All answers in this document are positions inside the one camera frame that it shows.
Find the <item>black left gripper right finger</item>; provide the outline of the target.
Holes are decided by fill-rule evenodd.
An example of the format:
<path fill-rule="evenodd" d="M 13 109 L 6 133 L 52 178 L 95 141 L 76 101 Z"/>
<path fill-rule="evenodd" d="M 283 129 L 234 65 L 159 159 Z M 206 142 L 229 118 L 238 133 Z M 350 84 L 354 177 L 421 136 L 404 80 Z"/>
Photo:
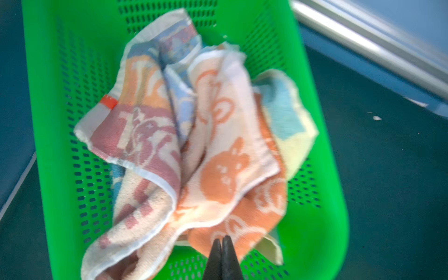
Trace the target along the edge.
<path fill-rule="evenodd" d="M 230 236 L 223 238 L 221 260 L 223 280 L 244 280 L 240 262 Z"/>

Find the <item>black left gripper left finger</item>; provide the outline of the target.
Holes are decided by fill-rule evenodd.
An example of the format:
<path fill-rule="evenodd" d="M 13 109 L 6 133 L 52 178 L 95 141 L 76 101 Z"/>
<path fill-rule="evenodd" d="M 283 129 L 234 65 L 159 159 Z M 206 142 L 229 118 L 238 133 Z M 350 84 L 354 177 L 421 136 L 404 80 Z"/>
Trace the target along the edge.
<path fill-rule="evenodd" d="M 202 280 L 222 280 L 222 246 L 219 239 L 213 242 Z"/>

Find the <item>orange bunny print towel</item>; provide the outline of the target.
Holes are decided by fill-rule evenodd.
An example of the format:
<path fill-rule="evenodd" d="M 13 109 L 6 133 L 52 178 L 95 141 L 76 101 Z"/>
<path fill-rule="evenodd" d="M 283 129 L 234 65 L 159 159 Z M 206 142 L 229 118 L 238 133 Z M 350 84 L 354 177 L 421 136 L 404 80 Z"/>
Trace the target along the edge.
<path fill-rule="evenodd" d="M 190 64 L 198 101 L 182 151 L 185 184 L 174 213 L 138 249 L 125 279 L 152 279 L 182 236 L 203 255 L 214 241 L 231 241 L 242 261 L 284 217 L 283 163 L 244 61 L 234 45 L 221 44 Z"/>

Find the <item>rabbit letter print towel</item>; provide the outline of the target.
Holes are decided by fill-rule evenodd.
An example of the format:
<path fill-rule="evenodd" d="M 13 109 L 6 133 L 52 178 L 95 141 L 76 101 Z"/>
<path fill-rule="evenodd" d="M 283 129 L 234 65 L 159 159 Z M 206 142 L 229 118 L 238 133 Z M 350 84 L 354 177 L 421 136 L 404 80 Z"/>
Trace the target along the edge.
<path fill-rule="evenodd" d="M 186 71 L 201 48 L 185 9 L 160 16 L 126 45 L 112 90 L 76 125 L 114 177 L 113 227 L 87 249 L 82 279 L 145 280 L 168 258 L 196 107 Z"/>

